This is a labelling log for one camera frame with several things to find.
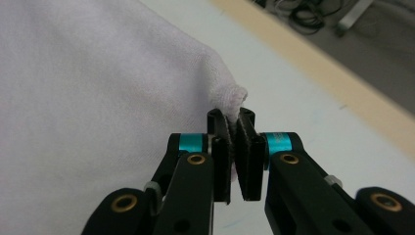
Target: brass screw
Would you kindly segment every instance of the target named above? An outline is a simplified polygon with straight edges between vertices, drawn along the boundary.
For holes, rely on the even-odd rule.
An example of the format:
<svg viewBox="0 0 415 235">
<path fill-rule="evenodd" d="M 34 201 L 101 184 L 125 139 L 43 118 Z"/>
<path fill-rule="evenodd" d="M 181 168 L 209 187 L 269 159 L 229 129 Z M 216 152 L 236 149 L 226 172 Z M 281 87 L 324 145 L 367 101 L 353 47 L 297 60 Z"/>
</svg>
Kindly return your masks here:
<svg viewBox="0 0 415 235">
<path fill-rule="evenodd" d="M 286 164 L 291 164 L 291 165 L 296 165 L 297 163 L 300 162 L 299 158 L 297 158 L 294 155 L 289 155 L 289 154 L 281 155 L 280 160 Z"/>
<path fill-rule="evenodd" d="M 383 193 L 374 193 L 370 196 L 372 202 L 374 202 L 378 207 L 385 209 L 390 212 L 400 212 L 402 211 L 402 205 L 395 198 L 383 194 Z"/>
<path fill-rule="evenodd" d="M 192 155 L 187 158 L 187 162 L 191 165 L 201 165 L 205 162 L 206 158 L 202 155 Z"/>
<path fill-rule="evenodd" d="M 113 212 L 128 212 L 137 205 L 137 197 L 132 194 L 124 194 L 113 200 L 111 209 Z"/>
</svg>

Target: black metal bracket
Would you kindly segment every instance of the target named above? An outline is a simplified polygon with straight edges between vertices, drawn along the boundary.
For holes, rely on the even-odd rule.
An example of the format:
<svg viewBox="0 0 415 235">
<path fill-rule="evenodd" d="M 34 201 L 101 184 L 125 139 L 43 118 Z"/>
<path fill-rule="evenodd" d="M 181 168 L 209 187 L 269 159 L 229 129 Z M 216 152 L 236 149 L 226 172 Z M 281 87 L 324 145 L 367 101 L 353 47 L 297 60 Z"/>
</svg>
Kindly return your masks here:
<svg viewBox="0 0 415 235">
<path fill-rule="evenodd" d="M 378 187 L 361 189 L 354 200 L 296 133 L 257 133 L 254 122 L 254 112 L 241 109 L 231 129 L 222 112 L 212 110 L 207 134 L 171 134 L 144 191 L 124 188 L 107 196 L 82 235 L 211 234 L 213 202 L 230 203 L 232 163 L 246 201 L 260 200 L 269 169 L 265 213 L 274 234 L 414 234 L 412 203 Z"/>
</svg>

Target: white fabric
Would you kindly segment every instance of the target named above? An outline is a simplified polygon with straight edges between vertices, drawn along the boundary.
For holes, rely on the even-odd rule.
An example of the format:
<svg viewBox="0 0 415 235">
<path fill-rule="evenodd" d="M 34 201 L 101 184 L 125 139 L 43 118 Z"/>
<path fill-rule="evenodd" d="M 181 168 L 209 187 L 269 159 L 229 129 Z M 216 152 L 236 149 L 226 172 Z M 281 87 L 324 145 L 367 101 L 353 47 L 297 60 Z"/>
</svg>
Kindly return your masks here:
<svg viewBox="0 0 415 235">
<path fill-rule="evenodd" d="M 143 188 L 172 132 L 247 92 L 207 46 L 132 0 L 0 1 L 0 234 L 80 234 Z"/>
</svg>

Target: blue spacer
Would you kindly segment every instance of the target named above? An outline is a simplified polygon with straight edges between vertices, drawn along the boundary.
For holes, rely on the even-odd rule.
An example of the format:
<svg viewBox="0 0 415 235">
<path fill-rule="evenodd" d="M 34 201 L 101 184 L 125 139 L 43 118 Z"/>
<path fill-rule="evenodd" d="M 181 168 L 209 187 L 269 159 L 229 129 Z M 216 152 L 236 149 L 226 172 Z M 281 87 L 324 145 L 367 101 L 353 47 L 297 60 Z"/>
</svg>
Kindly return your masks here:
<svg viewBox="0 0 415 235">
<path fill-rule="evenodd" d="M 277 152 L 293 150 L 291 139 L 286 132 L 267 132 L 264 134 L 268 142 L 269 161 L 271 161 L 271 156 Z"/>
<path fill-rule="evenodd" d="M 203 134 L 180 134 L 179 150 L 189 153 L 201 152 L 204 145 Z"/>
</svg>

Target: table surface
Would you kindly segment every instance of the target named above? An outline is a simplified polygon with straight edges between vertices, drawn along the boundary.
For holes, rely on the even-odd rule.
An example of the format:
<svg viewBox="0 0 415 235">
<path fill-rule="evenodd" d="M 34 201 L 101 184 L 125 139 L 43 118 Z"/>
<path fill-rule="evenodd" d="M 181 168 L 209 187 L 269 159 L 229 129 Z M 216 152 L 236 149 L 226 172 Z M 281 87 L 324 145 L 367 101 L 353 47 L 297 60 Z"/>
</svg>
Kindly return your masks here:
<svg viewBox="0 0 415 235">
<path fill-rule="evenodd" d="M 249 1 L 142 0 L 213 48 L 237 82 L 258 132 L 294 131 L 352 196 L 380 186 L 415 202 L 415 120 Z M 266 178 L 264 178 L 265 195 Z M 264 202 L 215 205 L 213 234 L 272 234 Z"/>
</svg>

